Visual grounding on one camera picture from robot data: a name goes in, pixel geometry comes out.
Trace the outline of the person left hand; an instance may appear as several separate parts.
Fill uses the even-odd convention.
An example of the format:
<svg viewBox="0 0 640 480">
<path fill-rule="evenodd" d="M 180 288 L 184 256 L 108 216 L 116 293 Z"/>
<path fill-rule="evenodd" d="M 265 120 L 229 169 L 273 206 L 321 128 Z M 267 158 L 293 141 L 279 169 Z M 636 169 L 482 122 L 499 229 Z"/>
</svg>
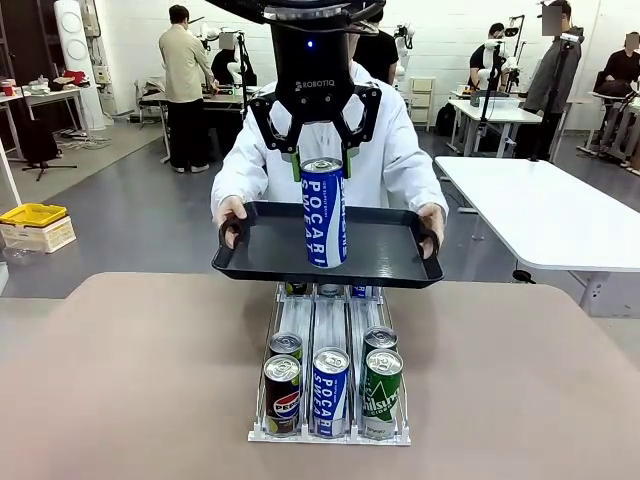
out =
<svg viewBox="0 0 640 480">
<path fill-rule="evenodd" d="M 427 229 L 433 231 L 438 238 L 437 242 L 427 238 L 421 243 L 423 250 L 423 258 L 429 258 L 435 250 L 438 250 L 444 242 L 445 234 L 445 215 L 442 207 L 435 203 L 427 203 L 423 205 L 418 216 Z"/>
</svg>

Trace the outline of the person right hand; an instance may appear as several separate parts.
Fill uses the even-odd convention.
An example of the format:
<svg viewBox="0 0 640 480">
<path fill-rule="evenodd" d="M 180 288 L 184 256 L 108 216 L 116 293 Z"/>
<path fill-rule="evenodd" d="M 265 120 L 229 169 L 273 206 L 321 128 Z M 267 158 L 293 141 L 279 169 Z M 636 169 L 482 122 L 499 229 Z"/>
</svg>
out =
<svg viewBox="0 0 640 480">
<path fill-rule="evenodd" d="M 246 218 L 247 212 L 241 197 L 232 195 L 220 202 L 215 214 L 215 221 L 219 232 L 224 234 L 225 244 L 230 249 L 234 249 L 237 233 L 231 231 L 228 227 L 223 227 L 223 224 L 229 219 L 245 220 Z"/>
</svg>

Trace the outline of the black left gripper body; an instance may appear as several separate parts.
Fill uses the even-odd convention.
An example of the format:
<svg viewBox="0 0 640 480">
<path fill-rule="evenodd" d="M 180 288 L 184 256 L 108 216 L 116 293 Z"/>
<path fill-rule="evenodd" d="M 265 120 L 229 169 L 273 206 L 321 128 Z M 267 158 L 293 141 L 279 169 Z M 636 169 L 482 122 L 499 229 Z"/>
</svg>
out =
<svg viewBox="0 0 640 480">
<path fill-rule="evenodd" d="M 353 94 L 347 27 L 342 9 L 274 12 L 275 95 L 294 120 L 333 121 Z"/>
</svg>

